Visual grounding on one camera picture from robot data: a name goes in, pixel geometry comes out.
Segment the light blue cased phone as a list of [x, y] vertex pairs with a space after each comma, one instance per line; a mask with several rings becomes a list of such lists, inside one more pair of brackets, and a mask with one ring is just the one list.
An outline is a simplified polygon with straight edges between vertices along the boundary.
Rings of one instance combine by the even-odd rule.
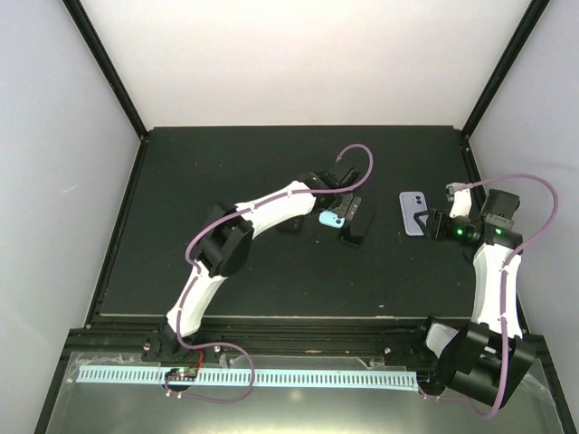
[[345, 221], [346, 220], [343, 217], [340, 217], [331, 211], [321, 212], [318, 216], [318, 222], [321, 225], [333, 229], [341, 229], [344, 226]]

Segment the black smartphone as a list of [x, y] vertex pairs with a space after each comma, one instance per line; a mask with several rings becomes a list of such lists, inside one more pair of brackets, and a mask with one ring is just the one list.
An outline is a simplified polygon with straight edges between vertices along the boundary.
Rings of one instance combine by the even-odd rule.
[[375, 207], [360, 207], [353, 219], [339, 233], [339, 239], [354, 246], [360, 246], [375, 217]]

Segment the lilac phone case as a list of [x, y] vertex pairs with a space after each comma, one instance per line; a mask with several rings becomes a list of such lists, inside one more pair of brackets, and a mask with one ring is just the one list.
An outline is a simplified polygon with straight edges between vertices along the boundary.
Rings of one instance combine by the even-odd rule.
[[427, 206], [426, 196], [420, 191], [406, 191], [399, 193], [399, 203], [403, 218], [405, 234], [410, 237], [422, 237], [422, 231], [413, 219], [416, 212], [436, 209]]

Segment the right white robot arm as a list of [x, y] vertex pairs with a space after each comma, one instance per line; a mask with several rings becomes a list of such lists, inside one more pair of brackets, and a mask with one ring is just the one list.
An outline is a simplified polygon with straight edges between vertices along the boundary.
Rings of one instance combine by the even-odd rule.
[[475, 272], [470, 321], [460, 328], [430, 316], [411, 342], [413, 358], [435, 363], [422, 377], [422, 391], [436, 398], [446, 390], [503, 407], [526, 376], [536, 349], [525, 342], [517, 317], [517, 271], [521, 234], [513, 230], [517, 195], [492, 189], [477, 215], [471, 215], [470, 189], [448, 184], [448, 210], [429, 209], [414, 219], [437, 241], [456, 241], [471, 251]]

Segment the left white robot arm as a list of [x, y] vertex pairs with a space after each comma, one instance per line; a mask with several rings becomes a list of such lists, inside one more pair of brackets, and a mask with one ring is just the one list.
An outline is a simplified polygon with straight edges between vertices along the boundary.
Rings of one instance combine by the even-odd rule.
[[194, 344], [206, 309], [218, 288], [245, 265], [252, 242], [265, 231], [296, 217], [327, 211], [365, 183], [353, 166], [338, 160], [330, 171], [309, 172], [281, 189], [245, 203], [218, 202], [210, 220], [185, 249], [191, 274], [166, 314], [162, 349], [175, 361], [212, 344]]

